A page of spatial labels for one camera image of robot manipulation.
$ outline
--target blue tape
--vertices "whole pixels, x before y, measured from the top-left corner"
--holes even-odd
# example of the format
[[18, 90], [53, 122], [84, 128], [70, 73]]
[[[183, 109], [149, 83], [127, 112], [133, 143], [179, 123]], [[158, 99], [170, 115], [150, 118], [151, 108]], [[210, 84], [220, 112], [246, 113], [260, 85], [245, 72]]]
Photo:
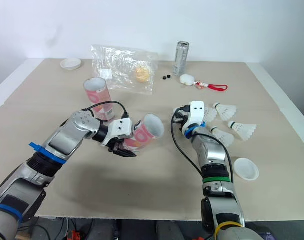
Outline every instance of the blue tape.
[[6, 211], [8, 211], [8, 212], [10, 212], [10, 213], [12, 213], [14, 215], [16, 215], [18, 217], [18, 219], [19, 219], [20, 222], [23, 219], [22, 214], [18, 210], [16, 210], [15, 208], [12, 208], [11, 206], [0, 204], [0, 209], [6, 210]]
[[198, 127], [205, 127], [205, 122], [202, 122], [202, 124], [201, 125], [197, 125], [197, 126], [193, 126], [193, 127], [191, 127], [191, 128], [189, 128], [189, 129], [187, 129], [185, 132], [184, 132], [184, 136], [187, 138], [187, 139], [189, 139], [190, 137], [191, 137], [191, 133], [192, 133], [192, 131], [195, 129], [195, 128], [198, 128]]
[[55, 156], [54, 154], [50, 153], [49, 151], [45, 150], [42, 146], [36, 145], [35, 143], [30, 143], [29, 146], [31, 146], [35, 151], [43, 154], [44, 156], [48, 157], [49, 159], [52, 159], [53, 161], [59, 163], [59, 164], [65, 164], [66, 161]]

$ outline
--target white feathers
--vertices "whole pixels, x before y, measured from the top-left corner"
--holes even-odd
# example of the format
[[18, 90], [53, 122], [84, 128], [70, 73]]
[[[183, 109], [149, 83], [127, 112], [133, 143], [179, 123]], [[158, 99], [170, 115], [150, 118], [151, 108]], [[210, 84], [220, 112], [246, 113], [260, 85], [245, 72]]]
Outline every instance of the white feathers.
[[204, 118], [205, 123], [210, 123], [216, 117], [216, 110], [210, 107], [204, 108]]
[[230, 119], [236, 112], [236, 107], [233, 105], [221, 105], [220, 103], [215, 103], [213, 107], [216, 109], [223, 121]]
[[255, 124], [242, 124], [229, 121], [227, 126], [233, 129], [243, 141], [248, 140], [256, 129]]
[[217, 127], [212, 127], [210, 130], [211, 134], [217, 138], [226, 148], [230, 146], [234, 141], [234, 136], [219, 130]]

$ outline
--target red keychain strap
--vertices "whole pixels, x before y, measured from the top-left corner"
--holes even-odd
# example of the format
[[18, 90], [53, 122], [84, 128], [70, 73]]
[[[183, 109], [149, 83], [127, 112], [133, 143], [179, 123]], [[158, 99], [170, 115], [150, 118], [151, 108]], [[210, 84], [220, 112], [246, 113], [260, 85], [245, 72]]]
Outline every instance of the red keychain strap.
[[227, 85], [216, 85], [216, 84], [208, 84], [207, 86], [209, 89], [223, 92], [227, 89]]
[[220, 91], [220, 92], [223, 92], [227, 89], [227, 85], [224, 85], [224, 84], [223, 85], [207, 84], [207, 83], [203, 83], [203, 82], [200, 82], [200, 81], [194, 82], [194, 85], [198, 89], [209, 88], [211, 90]]

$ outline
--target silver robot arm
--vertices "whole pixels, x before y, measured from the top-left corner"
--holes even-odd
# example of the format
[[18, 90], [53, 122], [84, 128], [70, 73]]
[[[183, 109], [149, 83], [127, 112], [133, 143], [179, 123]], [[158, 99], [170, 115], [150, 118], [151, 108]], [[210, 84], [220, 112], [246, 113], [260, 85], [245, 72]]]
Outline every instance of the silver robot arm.
[[177, 108], [173, 118], [197, 153], [205, 197], [201, 201], [203, 228], [216, 240], [261, 240], [255, 232], [244, 228], [242, 209], [227, 171], [226, 153], [204, 127], [203, 117], [204, 103], [192, 101]]
[[44, 188], [81, 145], [93, 139], [114, 154], [134, 157], [122, 149], [122, 139], [131, 136], [130, 118], [102, 125], [89, 112], [77, 111], [42, 146], [30, 143], [35, 153], [0, 185], [0, 240], [14, 239], [19, 223], [30, 220], [46, 196]]

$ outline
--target pink printed cup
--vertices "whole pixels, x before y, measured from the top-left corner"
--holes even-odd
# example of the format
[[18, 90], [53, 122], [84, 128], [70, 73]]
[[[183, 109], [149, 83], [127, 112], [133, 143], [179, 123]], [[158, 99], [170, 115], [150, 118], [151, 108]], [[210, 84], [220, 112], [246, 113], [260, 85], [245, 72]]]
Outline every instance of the pink printed cup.
[[[91, 103], [98, 104], [101, 102], [111, 101], [110, 93], [106, 81], [100, 77], [92, 77], [84, 82], [84, 89]], [[110, 121], [115, 117], [113, 105], [111, 103], [103, 104], [93, 108], [97, 118]]]
[[124, 140], [124, 147], [132, 152], [139, 152], [154, 139], [160, 138], [164, 133], [162, 121], [153, 114], [147, 114], [134, 126], [133, 137]]

